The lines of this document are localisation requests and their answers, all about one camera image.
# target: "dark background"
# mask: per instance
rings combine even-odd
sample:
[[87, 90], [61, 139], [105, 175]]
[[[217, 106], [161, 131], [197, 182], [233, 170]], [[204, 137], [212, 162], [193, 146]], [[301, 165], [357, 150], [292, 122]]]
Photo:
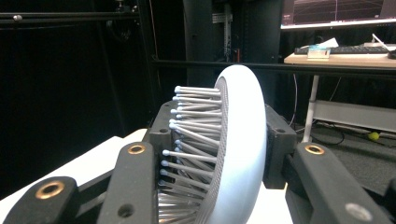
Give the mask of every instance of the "dark background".
[[[12, 1], [2, 12], [114, 11], [113, 1]], [[233, 9], [232, 49], [242, 63], [283, 63], [294, 48], [336, 37], [340, 45], [371, 41], [375, 33], [396, 44], [395, 26], [281, 32], [282, 1], [152, 0], [157, 55], [162, 60], [223, 62], [223, 24], [212, 12]], [[130, 40], [121, 43], [106, 23], [53, 23], [24, 29], [0, 26], [0, 198], [116, 136], [149, 126], [157, 111], [149, 106], [139, 27], [128, 23]], [[158, 102], [169, 101], [176, 85], [212, 87], [217, 69], [159, 68]], [[254, 70], [265, 103], [291, 120], [294, 80], [290, 74]], [[296, 118], [304, 122], [312, 77], [297, 74]], [[318, 98], [329, 99], [338, 77], [320, 79]], [[342, 78], [334, 101], [396, 107], [392, 80]]]

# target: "table leg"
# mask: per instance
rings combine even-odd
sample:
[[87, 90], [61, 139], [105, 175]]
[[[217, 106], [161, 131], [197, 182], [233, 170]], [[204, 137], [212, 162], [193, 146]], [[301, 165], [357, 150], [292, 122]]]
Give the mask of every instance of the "table leg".
[[317, 100], [319, 76], [314, 76], [312, 83], [311, 97], [309, 98], [308, 112], [306, 113], [305, 130], [302, 142], [309, 142], [309, 135], [311, 134], [312, 120], [314, 118], [315, 102]]

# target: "metal rail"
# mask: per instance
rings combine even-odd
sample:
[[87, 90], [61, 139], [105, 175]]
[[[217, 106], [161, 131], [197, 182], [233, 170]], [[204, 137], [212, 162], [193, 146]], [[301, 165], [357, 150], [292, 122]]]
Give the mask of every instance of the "metal rail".
[[301, 65], [283, 63], [212, 63], [212, 62], [183, 62], [154, 59], [152, 64], [156, 67], [179, 67], [179, 68], [224, 68], [233, 64], [242, 64], [250, 69], [261, 69], [277, 72], [279, 74], [321, 75], [333, 77], [371, 77], [377, 79], [396, 80], [396, 68], [383, 67], [358, 67], [337, 65]]
[[30, 13], [7, 12], [0, 13], [0, 24], [32, 24], [76, 21], [120, 21], [139, 19], [138, 12], [59, 12]]

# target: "cable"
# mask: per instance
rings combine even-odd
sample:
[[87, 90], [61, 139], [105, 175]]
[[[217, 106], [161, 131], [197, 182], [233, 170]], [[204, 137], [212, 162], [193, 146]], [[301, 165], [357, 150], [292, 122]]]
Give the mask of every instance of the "cable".
[[335, 129], [336, 131], [338, 131], [338, 132], [341, 134], [341, 140], [338, 141], [338, 142], [335, 142], [335, 143], [331, 143], [331, 142], [326, 142], [326, 141], [320, 140], [320, 139], [316, 138], [315, 136], [313, 136], [313, 135], [311, 134], [312, 139], [315, 140], [315, 141], [317, 141], [317, 142], [319, 142], [319, 143], [321, 143], [321, 144], [323, 144], [323, 145], [328, 145], [328, 146], [337, 146], [337, 145], [340, 145], [340, 144], [343, 143], [344, 140], [346, 139], [344, 133], [341, 132], [341, 130], [339, 130], [338, 128], [336, 128], [334, 125], [333, 125], [333, 128], [330, 128], [330, 127], [325, 127], [325, 128], [328, 128], [328, 129]]
[[334, 97], [335, 93], [337, 92], [338, 85], [340, 84], [340, 81], [341, 81], [341, 77], [340, 77], [340, 78], [338, 78], [337, 85], [335, 86], [335, 89], [334, 89], [334, 91], [332, 92], [332, 97], [330, 97], [330, 100], [329, 100], [329, 101], [331, 101], [331, 100], [332, 100], [332, 98]]
[[381, 133], [379, 134], [379, 137], [380, 137], [380, 138], [387, 138], [387, 139], [394, 139], [394, 140], [396, 140], [396, 135], [393, 134], [393, 133], [381, 132]]
[[[294, 82], [295, 82], [295, 87], [296, 87], [296, 94], [295, 94], [295, 95], [296, 95], [296, 99], [295, 99], [293, 117], [292, 117], [292, 119], [291, 119], [291, 122], [290, 122], [289, 126], [293, 123], [293, 120], [294, 120], [294, 117], [295, 117], [295, 114], [296, 114], [296, 108], [297, 108], [297, 82], [296, 82], [295, 74], [293, 74], [293, 76], [294, 76]], [[337, 84], [335, 85], [334, 91], [332, 92], [332, 96], [330, 97], [329, 101], [332, 100], [332, 98], [334, 97], [335, 93], [337, 92], [338, 86], [340, 85], [340, 81], [341, 81], [341, 77], [338, 78], [338, 82], [337, 82]], [[302, 129], [299, 129], [299, 130], [294, 130], [294, 131], [297, 132], [297, 133], [299, 133], [299, 132], [302, 132], [303, 130], [305, 130], [305, 128], [302, 128]]]
[[295, 117], [296, 117], [296, 111], [297, 111], [297, 90], [298, 90], [298, 87], [297, 87], [297, 78], [296, 78], [296, 75], [295, 74], [293, 74], [293, 78], [294, 78], [294, 89], [296, 90], [296, 93], [295, 93], [295, 95], [294, 95], [294, 111], [293, 111], [293, 117], [291, 118], [291, 121], [290, 121], [290, 124], [289, 124], [289, 126], [294, 122], [294, 119], [295, 119]]
[[[321, 122], [318, 125], [322, 125], [323, 127], [328, 128], [328, 129], [331, 129], [331, 128], [337, 129], [343, 135], [343, 138], [345, 138], [345, 134], [348, 134], [350, 136], [359, 137], [360, 139], [366, 140], [366, 141], [371, 142], [371, 143], [378, 144], [378, 145], [383, 146], [383, 147], [396, 148], [396, 145], [389, 145], [389, 144], [385, 144], [385, 143], [381, 143], [381, 142], [369, 139], [367, 137], [367, 134], [370, 133], [370, 131], [366, 131], [365, 132], [364, 129], [349, 128], [349, 127], [347, 127], [345, 125], [329, 124], [329, 123], [326, 123], [326, 122]], [[318, 142], [322, 142], [323, 143], [323, 141], [321, 141], [320, 139], [317, 139], [317, 138], [315, 138], [312, 135], [311, 135], [311, 137], [313, 139], [317, 140]]]
[[117, 21], [107, 21], [106, 30], [107, 33], [115, 40], [124, 43], [129, 40], [131, 36], [131, 30], [126, 28], [125, 23], [120, 23]]
[[153, 35], [153, 37], [154, 37], [155, 55], [157, 55], [157, 58], [158, 58], [157, 36], [156, 36], [156, 34], [155, 34], [154, 16], [153, 16], [153, 13], [152, 13], [151, 0], [149, 0], [149, 11], [150, 11], [150, 13], [151, 13], [151, 25], [152, 25], [152, 35]]

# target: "screw hole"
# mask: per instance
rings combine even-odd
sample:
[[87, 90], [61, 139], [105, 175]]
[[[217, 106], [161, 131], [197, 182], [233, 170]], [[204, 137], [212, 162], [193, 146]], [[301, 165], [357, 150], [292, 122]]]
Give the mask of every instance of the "screw hole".
[[46, 185], [43, 185], [38, 191], [35, 193], [35, 197], [37, 199], [45, 200], [48, 198], [52, 198], [64, 190], [64, 183], [61, 181], [55, 180], [51, 181]]
[[119, 217], [123, 217], [123, 218], [130, 217], [133, 213], [134, 213], [134, 207], [129, 203], [121, 206], [118, 212]]
[[56, 189], [58, 189], [59, 187], [57, 185], [50, 185], [46, 188], [43, 189], [43, 193], [49, 194], [54, 192]]
[[306, 146], [305, 150], [315, 155], [322, 155], [324, 153], [324, 149], [317, 146]]
[[129, 154], [140, 154], [144, 152], [146, 148], [144, 146], [132, 146], [128, 148], [128, 153]]

